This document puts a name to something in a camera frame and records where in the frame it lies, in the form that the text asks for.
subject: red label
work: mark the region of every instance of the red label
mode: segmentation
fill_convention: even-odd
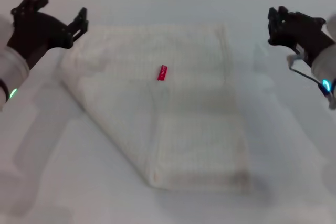
[[[166,76],[167,73],[167,66],[161,65],[160,73],[158,76],[158,81],[164,81],[164,77]]]

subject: folded towel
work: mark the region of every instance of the folded towel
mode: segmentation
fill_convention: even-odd
[[[154,187],[249,187],[224,31],[90,27],[61,62],[69,91]],[[166,76],[157,81],[161,65]]]

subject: table surface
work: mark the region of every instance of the table surface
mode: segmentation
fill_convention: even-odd
[[[21,0],[0,0],[9,16]],[[137,174],[62,86],[53,49],[0,114],[0,223],[336,223],[336,112],[267,45],[267,14],[285,5],[329,17],[335,0],[50,0],[65,23],[224,22],[244,117],[250,194],[174,193]]]

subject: blue led light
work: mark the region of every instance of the blue led light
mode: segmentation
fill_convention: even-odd
[[[327,80],[323,80],[323,81],[322,81],[322,84],[323,84],[323,86],[326,88],[326,90],[328,90],[328,91],[330,92],[330,89],[331,89],[330,82],[327,81]]]

